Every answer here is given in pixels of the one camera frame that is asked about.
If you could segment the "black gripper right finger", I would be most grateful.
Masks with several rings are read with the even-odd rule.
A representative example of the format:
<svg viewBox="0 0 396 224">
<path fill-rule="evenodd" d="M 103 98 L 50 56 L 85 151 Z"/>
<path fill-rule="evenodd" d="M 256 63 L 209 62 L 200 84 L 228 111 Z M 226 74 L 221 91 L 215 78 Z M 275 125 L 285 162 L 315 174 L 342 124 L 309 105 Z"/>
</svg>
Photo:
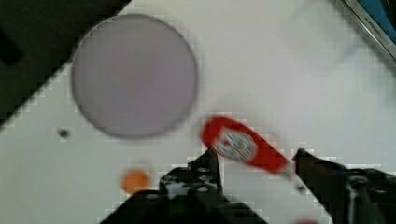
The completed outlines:
<svg viewBox="0 0 396 224">
<path fill-rule="evenodd" d="M 396 224 L 396 179 L 374 168 L 348 169 L 304 149 L 293 157 L 295 173 L 333 224 Z"/>
</svg>

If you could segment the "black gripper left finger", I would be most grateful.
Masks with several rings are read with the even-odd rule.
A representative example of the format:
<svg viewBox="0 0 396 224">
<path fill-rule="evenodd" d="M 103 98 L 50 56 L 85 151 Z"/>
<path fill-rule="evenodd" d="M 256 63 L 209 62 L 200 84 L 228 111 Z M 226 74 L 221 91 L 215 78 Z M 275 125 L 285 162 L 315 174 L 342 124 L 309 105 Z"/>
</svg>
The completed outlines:
<svg viewBox="0 0 396 224">
<path fill-rule="evenodd" d="M 223 194 L 218 156 L 208 149 L 186 167 L 161 177 L 157 190 L 140 190 L 102 224 L 265 224 L 244 203 Z"/>
</svg>

